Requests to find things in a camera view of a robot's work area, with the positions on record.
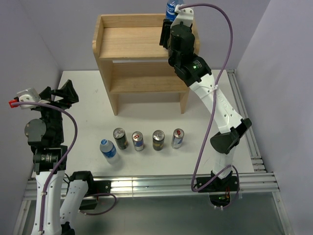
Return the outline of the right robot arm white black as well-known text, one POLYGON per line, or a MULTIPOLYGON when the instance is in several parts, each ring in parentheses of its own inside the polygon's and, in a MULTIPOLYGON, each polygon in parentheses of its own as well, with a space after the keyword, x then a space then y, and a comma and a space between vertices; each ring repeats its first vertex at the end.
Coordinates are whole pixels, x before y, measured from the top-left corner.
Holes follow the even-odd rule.
POLYGON ((218 153, 211 178, 204 185, 197 184, 198 191, 222 191, 231 189, 238 180, 232 175, 235 147, 252 126, 249 118, 243 118, 230 105, 218 87, 210 67, 194 53, 195 36, 192 27, 183 22, 173 24, 163 20, 160 46, 168 51, 168 63, 175 74, 190 88, 211 112, 209 125, 216 123, 218 132, 210 144, 218 153))

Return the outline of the Pocari Sweat bottle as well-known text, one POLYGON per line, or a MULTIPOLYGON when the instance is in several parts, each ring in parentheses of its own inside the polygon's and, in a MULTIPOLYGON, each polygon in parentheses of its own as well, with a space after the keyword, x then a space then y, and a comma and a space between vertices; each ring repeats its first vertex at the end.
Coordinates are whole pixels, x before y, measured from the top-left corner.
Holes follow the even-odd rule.
POLYGON ((166 19, 173 22, 176 18, 175 7, 182 4, 184 4, 184 0, 167 0, 165 15, 166 19))
POLYGON ((112 141, 107 139, 101 140, 99 148, 109 164, 116 164, 120 160, 120 156, 112 141))

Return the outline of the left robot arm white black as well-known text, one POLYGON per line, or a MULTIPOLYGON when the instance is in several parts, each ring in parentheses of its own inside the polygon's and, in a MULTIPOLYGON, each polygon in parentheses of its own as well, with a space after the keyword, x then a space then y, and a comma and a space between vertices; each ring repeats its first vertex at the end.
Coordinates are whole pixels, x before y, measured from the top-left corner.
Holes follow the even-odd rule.
POLYGON ((63 118, 66 109, 79 101, 72 81, 60 89, 47 87, 41 93, 29 88, 18 94, 18 100, 41 113, 39 119, 29 121, 24 129, 33 153, 37 183, 37 201, 33 235, 73 235, 74 221, 81 211, 85 197, 108 195, 100 193, 98 183, 90 171, 76 171, 68 181, 67 193, 61 201, 62 185, 70 146, 63 145, 63 118))

